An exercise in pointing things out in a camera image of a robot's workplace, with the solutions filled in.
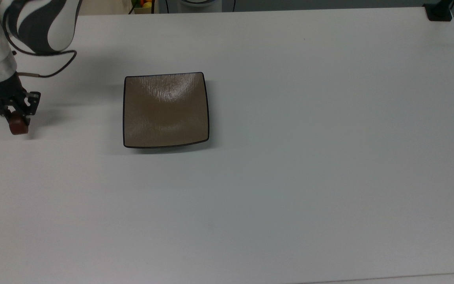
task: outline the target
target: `square plate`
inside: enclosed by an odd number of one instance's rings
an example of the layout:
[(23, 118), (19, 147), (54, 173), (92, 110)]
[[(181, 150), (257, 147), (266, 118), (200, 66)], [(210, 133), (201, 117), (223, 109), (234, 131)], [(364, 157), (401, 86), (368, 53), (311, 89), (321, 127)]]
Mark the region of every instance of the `square plate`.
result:
[(129, 76), (124, 84), (124, 146), (165, 148), (209, 139), (202, 72)]

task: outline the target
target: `table surface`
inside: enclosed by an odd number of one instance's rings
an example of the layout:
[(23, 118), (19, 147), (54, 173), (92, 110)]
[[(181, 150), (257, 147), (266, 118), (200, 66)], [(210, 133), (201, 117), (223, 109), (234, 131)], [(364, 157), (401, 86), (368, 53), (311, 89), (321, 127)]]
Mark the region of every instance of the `table surface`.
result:
[[(43, 93), (28, 135), (0, 118), (0, 284), (454, 273), (454, 21), (86, 16), (71, 48), (22, 80)], [(210, 140), (124, 148), (124, 77), (198, 71)]]

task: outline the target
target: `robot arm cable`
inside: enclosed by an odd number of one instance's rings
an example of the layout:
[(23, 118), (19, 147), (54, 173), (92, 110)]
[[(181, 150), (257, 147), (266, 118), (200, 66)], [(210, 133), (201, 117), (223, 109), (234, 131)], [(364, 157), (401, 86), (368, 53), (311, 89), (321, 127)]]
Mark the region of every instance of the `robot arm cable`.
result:
[(24, 73), (19, 73), (20, 76), (31, 76), (31, 77), (38, 77), (38, 78), (50, 78), (50, 77), (53, 77), (53, 76), (57, 75), (58, 73), (62, 72), (62, 70), (64, 70), (66, 67), (68, 67), (70, 65), (70, 63), (76, 57), (76, 55), (77, 55), (76, 50), (67, 50), (67, 51), (64, 51), (64, 52), (51, 53), (51, 54), (37, 54), (37, 53), (32, 53), (32, 52), (27, 52), (25, 50), (22, 50), (21, 48), (16, 46), (15, 43), (13, 43), (13, 41), (9, 37), (8, 30), (7, 30), (7, 17), (8, 17), (8, 10), (5, 11), (5, 14), (3, 14), (3, 18), (2, 18), (2, 27), (3, 27), (3, 31), (5, 33), (5, 37), (7, 38), (8, 42), (11, 44), (11, 46), (13, 46), (19, 52), (21, 52), (23, 54), (31, 55), (31, 56), (58, 56), (58, 55), (63, 55), (63, 54), (68, 54), (68, 53), (72, 53), (73, 54), (73, 56), (71, 56), (71, 58), (67, 61), (67, 63), (65, 63), (65, 65), (63, 65), (63, 67), (61, 67), (56, 72), (53, 72), (52, 74), (40, 75), (40, 74), (24, 72)]

